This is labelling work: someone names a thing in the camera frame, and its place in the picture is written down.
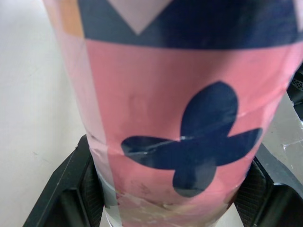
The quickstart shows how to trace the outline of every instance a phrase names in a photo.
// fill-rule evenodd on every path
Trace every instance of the orange patch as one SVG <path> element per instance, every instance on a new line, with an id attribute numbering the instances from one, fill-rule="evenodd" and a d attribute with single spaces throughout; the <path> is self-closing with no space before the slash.
<path id="1" fill-rule="evenodd" d="M 83 37 L 83 29 L 77 0 L 61 0 L 60 14 L 65 32 Z"/>

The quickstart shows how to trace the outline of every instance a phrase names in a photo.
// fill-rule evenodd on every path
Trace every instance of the gray surface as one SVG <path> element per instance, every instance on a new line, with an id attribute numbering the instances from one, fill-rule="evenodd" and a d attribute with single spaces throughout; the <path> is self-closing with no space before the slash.
<path id="1" fill-rule="evenodd" d="M 303 126 L 287 94 L 281 101 L 263 144 L 303 183 Z"/>

